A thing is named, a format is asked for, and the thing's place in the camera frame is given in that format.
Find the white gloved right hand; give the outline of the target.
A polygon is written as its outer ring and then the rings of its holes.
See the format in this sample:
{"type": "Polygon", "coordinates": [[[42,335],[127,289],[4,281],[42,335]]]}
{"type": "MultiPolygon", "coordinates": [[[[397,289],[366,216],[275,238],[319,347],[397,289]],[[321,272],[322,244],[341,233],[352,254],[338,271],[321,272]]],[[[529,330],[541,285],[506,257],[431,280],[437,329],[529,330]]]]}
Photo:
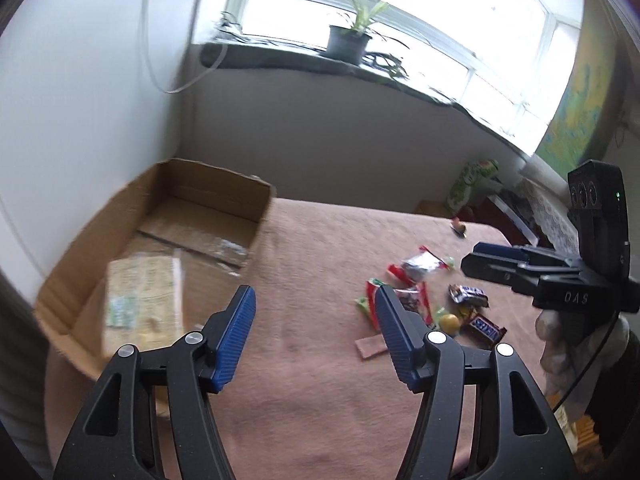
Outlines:
{"type": "Polygon", "coordinates": [[[563,402],[568,419],[574,422],[587,411],[600,374],[612,368],[623,357],[630,339],[629,324],[620,315],[599,354],[596,351],[608,333],[608,324],[597,328],[577,346],[572,346],[564,339],[560,312],[542,310],[536,319],[535,328],[537,337],[544,342],[540,365],[544,370],[548,396],[559,393],[564,398],[578,375],[593,361],[563,402]]]}

